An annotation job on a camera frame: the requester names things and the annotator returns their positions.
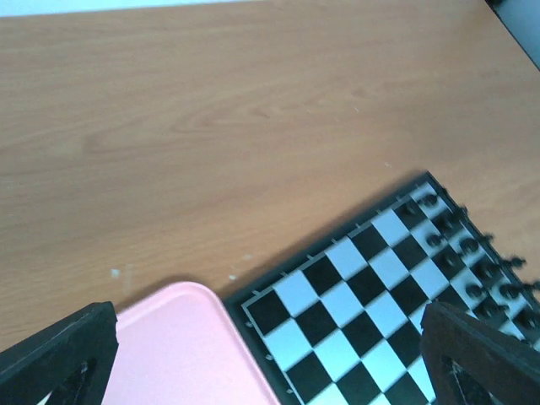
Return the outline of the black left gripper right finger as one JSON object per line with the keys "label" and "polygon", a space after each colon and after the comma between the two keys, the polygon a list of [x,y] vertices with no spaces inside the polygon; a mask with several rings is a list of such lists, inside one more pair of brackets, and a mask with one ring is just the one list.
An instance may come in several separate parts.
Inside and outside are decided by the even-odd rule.
{"label": "black left gripper right finger", "polygon": [[420,351],[439,404],[538,404],[539,352],[447,303],[425,307]]}

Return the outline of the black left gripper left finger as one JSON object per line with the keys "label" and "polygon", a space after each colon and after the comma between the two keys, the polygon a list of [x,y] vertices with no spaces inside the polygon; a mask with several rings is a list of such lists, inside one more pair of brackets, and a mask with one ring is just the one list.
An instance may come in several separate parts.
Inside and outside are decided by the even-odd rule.
{"label": "black left gripper left finger", "polygon": [[101,404],[118,350],[110,301],[86,305],[1,352],[1,403]]}

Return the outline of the black pawn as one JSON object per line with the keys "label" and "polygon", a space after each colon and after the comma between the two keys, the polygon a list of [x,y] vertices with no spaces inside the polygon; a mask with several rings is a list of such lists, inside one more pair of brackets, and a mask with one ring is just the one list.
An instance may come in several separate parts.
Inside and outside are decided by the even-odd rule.
{"label": "black pawn", "polygon": [[497,317],[500,313],[505,313],[507,305],[499,305],[497,303],[485,302],[477,308],[478,317],[484,319],[492,319]]}
{"label": "black pawn", "polygon": [[419,206],[414,200],[408,200],[399,208],[399,213],[403,217],[413,218],[419,213]]}
{"label": "black pawn", "polygon": [[456,267],[459,264],[460,260],[461,258],[455,252],[446,252],[441,258],[444,267]]}
{"label": "black pawn", "polygon": [[443,235],[439,235],[439,234],[429,234],[426,237],[427,245],[433,248],[440,246],[445,240],[446,238]]}
{"label": "black pawn", "polygon": [[485,292],[485,288],[479,284],[468,283],[465,286],[465,292],[469,297],[473,299],[480,299]]}

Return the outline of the black king chess piece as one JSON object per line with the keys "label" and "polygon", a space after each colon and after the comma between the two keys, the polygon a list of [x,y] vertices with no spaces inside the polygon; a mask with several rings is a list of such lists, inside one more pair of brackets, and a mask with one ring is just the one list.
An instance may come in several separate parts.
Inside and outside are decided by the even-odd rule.
{"label": "black king chess piece", "polygon": [[499,286],[499,293],[507,300],[516,300],[521,294],[531,293],[539,289],[538,280],[533,283],[503,283]]}

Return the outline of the black queen chess piece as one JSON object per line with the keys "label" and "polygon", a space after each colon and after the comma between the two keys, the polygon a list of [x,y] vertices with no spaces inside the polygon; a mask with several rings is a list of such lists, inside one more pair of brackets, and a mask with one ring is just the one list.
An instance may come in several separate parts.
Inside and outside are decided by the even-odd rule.
{"label": "black queen chess piece", "polygon": [[497,278],[498,274],[506,268],[521,268],[527,263],[523,257],[512,256],[506,259],[500,259],[495,262],[480,262],[478,267],[478,276],[482,279]]}

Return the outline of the black bishop chess piece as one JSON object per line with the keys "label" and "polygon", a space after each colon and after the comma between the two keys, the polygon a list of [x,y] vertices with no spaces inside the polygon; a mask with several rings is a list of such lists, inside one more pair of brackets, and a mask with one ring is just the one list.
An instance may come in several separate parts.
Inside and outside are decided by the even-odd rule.
{"label": "black bishop chess piece", "polygon": [[473,253],[476,253],[483,243],[490,242],[493,239],[493,234],[480,235],[477,238],[472,236],[464,237],[459,241],[459,247],[461,250],[458,252],[458,255],[460,257],[470,256]]}

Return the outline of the black knight chess piece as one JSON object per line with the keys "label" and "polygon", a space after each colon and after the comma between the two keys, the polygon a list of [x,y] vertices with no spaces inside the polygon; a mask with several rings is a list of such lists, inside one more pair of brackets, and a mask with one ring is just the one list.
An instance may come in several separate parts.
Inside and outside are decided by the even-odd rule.
{"label": "black knight chess piece", "polygon": [[440,233],[448,233],[461,226],[461,222],[467,218],[466,207],[458,207],[456,210],[446,210],[434,219],[434,224]]}

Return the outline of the black rook chess piece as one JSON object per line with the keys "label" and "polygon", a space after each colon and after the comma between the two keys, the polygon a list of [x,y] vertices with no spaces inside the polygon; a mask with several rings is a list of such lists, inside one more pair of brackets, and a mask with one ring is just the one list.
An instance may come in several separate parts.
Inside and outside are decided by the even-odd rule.
{"label": "black rook chess piece", "polygon": [[419,200],[418,205],[425,208],[436,207],[439,203],[439,196],[436,193],[425,193]]}

